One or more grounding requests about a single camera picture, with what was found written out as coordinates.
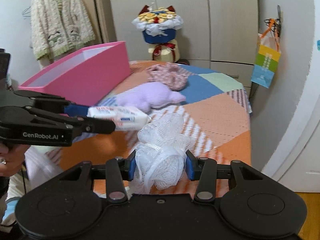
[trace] orange bag handle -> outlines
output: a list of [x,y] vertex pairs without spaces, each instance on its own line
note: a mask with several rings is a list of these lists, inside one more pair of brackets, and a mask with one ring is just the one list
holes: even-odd
[[[271,31],[272,26],[276,23],[275,19],[270,19],[270,23],[269,23],[269,27],[268,29],[261,35],[260,37],[260,42],[261,40],[267,35],[268,32]],[[280,50],[280,44],[279,44],[279,37],[278,37],[278,32],[275,31],[275,42],[276,42],[276,46],[277,46],[277,52],[279,52]]]

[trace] pink knitted cloth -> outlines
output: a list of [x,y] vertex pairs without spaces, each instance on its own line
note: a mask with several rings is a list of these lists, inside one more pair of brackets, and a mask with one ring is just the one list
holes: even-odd
[[171,90],[178,91],[185,87],[188,76],[181,73],[181,68],[167,62],[166,65],[153,65],[147,68],[149,82],[161,82],[167,85]]

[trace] purple plush toy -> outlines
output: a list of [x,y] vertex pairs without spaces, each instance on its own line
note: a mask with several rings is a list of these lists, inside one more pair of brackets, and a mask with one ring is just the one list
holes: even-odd
[[145,113],[149,112],[151,107],[161,108],[185,100],[184,95],[171,91],[160,82],[145,83],[116,96],[119,106],[135,106]]

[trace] white door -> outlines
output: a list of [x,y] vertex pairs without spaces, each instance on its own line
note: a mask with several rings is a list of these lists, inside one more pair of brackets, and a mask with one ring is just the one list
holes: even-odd
[[148,45],[142,32],[131,23],[145,5],[154,0],[111,0],[112,15],[118,41],[126,41],[129,60],[147,60]]
[[254,64],[258,37],[258,0],[209,1],[211,60]]
[[156,0],[158,7],[172,5],[184,21],[176,39],[181,58],[210,60],[208,0]]
[[320,192],[319,123],[299,157],[279,182],[296,192]]

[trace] wooden floor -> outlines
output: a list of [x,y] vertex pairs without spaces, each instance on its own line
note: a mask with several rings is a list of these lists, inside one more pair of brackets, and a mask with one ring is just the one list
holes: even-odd
[[308,216],[299,236],[303,240],[320,240],[320,193],[298,193],[305,201]]

